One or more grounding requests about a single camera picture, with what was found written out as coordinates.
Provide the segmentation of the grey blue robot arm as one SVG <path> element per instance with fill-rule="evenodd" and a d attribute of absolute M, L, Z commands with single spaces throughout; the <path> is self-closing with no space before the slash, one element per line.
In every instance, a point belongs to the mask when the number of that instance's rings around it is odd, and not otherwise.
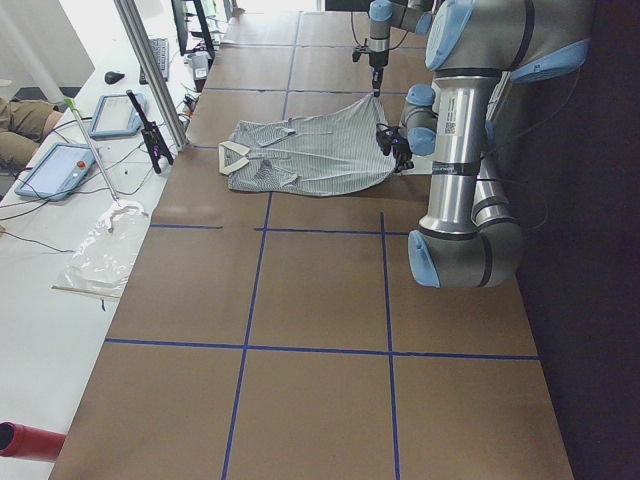
<path fill-rule="evenodd" d="M 523 235 L 495 177 L 487 109 L 503 73 L 514 82 L 566 75 L 585 62 L 592 1 L 445 1 L 426 48 L 434 74 L 437 128 L 402 116 L 416 155 L 432 155 L 428 210 L 408 235 L 417 283 L 435 288 L 492 287 L 511 278 Z"/>
<path fill-rule="evenodd" d="M 388 65 L 391 28 L 417 35 L 426 35 L 432 23 L 433 1 L 375 0 L 369 6 L 369 37 L 367 53 L 372 68 L 373 95 L 378 97 Z"/>

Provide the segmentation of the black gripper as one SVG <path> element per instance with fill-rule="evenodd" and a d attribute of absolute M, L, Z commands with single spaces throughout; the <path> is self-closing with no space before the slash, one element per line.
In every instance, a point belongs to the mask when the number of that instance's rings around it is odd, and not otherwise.
<path fill-rule="evenodd" d="M 374 51 L 369 50 L 369 65 L 372 70 L 372 92 L 375 97 L 379 97 L 381 94 L 381 86 L 383 82 L 383 70 L 389 61 L 389 51 Z"/>
<path fill-rule="evenodd" d="M 413 154 L 408 146 L 400 144 L 394 145 L 392 147 L 392 153 L 395 159 L 395 173 L 401 173 L 414 168 L 412 161 Z"/>

